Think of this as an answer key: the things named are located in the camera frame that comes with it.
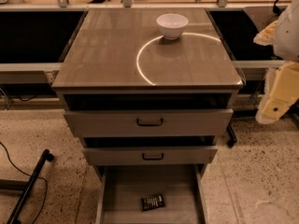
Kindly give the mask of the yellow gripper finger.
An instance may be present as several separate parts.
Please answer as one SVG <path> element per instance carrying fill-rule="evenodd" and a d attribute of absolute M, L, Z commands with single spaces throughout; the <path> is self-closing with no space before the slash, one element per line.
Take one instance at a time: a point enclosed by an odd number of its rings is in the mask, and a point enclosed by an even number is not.
<path fill-rule="evenodd" d="M 269 68 L 265 75 L 264 96 L 255 119 L 260 124 L 278 121 L 299 99 L 299 62 L 285 62 Z"/>
<path fill-rule="evenodd" d="M 261 46 L 273 45 L 276 25 L 276 21 L 271 22 L 253 38 L 253 42 Z"/>

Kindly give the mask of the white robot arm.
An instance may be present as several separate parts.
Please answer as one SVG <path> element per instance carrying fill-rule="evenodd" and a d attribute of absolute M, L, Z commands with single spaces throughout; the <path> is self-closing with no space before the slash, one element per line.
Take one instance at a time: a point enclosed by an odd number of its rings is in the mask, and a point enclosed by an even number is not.
<path fill-rule="evenodd" d="M 259 123 L 270 124 L 278 121 L 299 100 L 299 0 L 292 0 L 253 42 L 272 45 L 274 54 L 285 61 L 278 69 L 268 69 L 264 96 L 255 116 Z"/>

